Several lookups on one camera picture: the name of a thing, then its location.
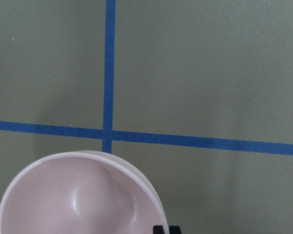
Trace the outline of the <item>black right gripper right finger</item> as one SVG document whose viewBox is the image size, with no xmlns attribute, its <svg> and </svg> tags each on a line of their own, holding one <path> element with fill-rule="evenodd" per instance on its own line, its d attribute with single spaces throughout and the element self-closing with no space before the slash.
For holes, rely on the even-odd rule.
<svg viewBox="0 0 293 234">
<path fill-rule="evenodd" d="M 170 234 L 181 234 L 181 228 L 179 226 L 169 226 Z"/>
</svg>

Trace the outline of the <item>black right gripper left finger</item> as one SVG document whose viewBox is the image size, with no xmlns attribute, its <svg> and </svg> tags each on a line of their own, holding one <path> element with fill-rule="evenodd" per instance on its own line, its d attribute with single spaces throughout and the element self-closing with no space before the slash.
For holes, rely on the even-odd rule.
<svg viewBox="0 0 293 234">
<path fill-rule="evenodd" d="M 164 228 L 162 225 L 153 226 L 153 234 L 164 234 Z"/>
</svg>

